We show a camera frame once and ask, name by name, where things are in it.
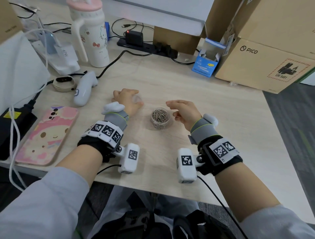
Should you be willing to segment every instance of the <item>gray sweatshirt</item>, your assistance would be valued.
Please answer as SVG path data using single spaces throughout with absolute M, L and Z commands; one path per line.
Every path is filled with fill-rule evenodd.
M 53 168 L 0 213 L 0 238 L 70 239 L 88 192 L 89 185 L 80 175 L 63 167 Z M 102 218 L 97 224 L 111 219 Z M 253 213 L 240 226 L 248 238 L 315 238 L 312 228 L 281 205 Z M 100 227 L 95 226 L 89 238 Z

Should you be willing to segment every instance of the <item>gray carpet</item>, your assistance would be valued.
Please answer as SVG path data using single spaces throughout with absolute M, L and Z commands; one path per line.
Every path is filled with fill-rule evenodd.
M 264 92 L 270 110 L 288 150 L 306 197 L 315 213 L 315 87 L 292 84 L 279 94 Z M 0 168 L 0 211 L 20 193 L 7 181 L 7 169 Z M 23 175 L 27 184 L 38 180 Z M 88 194 L 93 209 L 99 217 L 113 186 L 93 183 Z M 199 203 L 202 211 L 229 226 L 237 238 L 243 238 L 236 225 L 221 206 Z M 85 202 L 79 212 L 77 227 L 86 234 L 97 217 Z

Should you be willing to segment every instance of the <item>hand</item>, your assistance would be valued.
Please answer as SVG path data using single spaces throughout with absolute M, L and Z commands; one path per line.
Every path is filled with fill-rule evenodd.
M 119 104 L 125 106 L 125 112 L 129 116 L 133 116 L 135 113 L 137 113 L 138 109 L 144 105 L 142 101 L 134 103 L 133 96 L 138 93 L 138 90 L 130 90 L 125 88 L 121 91 L 115 90 L 113 92 L 114 98 L 112 98 L 112 102 L 118 101 Z
M 193 102 L 186 100 L 169 100 L 166 102 L 166 105 L 170 109 L 178 110 L 173 113 L 173 116 L 175 116 L 176 121 L 182 122 L 188 131 L 202 118 L 202 115 Z

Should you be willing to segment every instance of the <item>wooden desk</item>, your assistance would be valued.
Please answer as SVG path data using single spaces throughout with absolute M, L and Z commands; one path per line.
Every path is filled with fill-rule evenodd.
M 39 6 L 44 12 L 48 11 L 45 8 L 47 5 L 48 3 L 41 3 Z M 49 5 L 49 11 L 65 11 L 62 6 Z M 109 42 L 111 60 L 122 50 L 115 41 Z M 90 67 L 87 63 L 81 65 L 82 72 L 94 70 L 98 75 L 102 71 Z M 138 89 L 145 105 L 129 120 L 122 139 L 122 145 L 135 143 L 140 146 L 137 170 L 131 175 L 125 175 L 118 173 L 117 168 L 110 168 L 99 174 L 96 181 L 219 205 L 200 180 L 192 184 L 179 184 L 177 181 L 177 150 L 187 147 L 197 153 L 197 147 L 190 144 L 188 131 L 184 126 L 172 119 L 167 129 L 156 130 L 150 122 L 152 110 L 156 107 L 166 107 L 166 100 L 185 99 L 194 102 L 202 114 L 215 115 L 219 120 L 217 131 L 237 147 L 244 163 L 284 206 L 293 210 L 302 220 L 315 224 L 314 215 L 263 93 L 245 86 L 229 86 L 229 83 L 223 80 L 208 79 L 192 72 L 191 68 L 162 56 L 138 57 L 125 53 L 106 71 L 99 80 L 99 85 L 92 89 L 89 102 L 79 109 L 80 115 L 57 160 L 48 167 L 23 167 L 49 171 L 76 147 L 80 136 L 90 125 L 103 119 L 102 108 L 110 102 L 114 90 Z M 51 73 L 57 76 L 55 71 L 51 70 Z M 74 106 L 73 93 L 56 92 L 52 85 L 47 86 L 37 100 L 35 115 L 41 117 L 44 110 L 51 105 Z M 118 159 L 112 159 L 102 168 L 116 163 Z M 201 177 L 227 205 L 214 177 Z

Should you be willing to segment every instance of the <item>cartoon phone case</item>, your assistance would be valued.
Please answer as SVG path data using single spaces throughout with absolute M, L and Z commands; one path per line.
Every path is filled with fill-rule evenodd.
M 50 164 L 77 115 L 76 108 L 51 106 L 19 150 L 15 161 L 42 166 Z

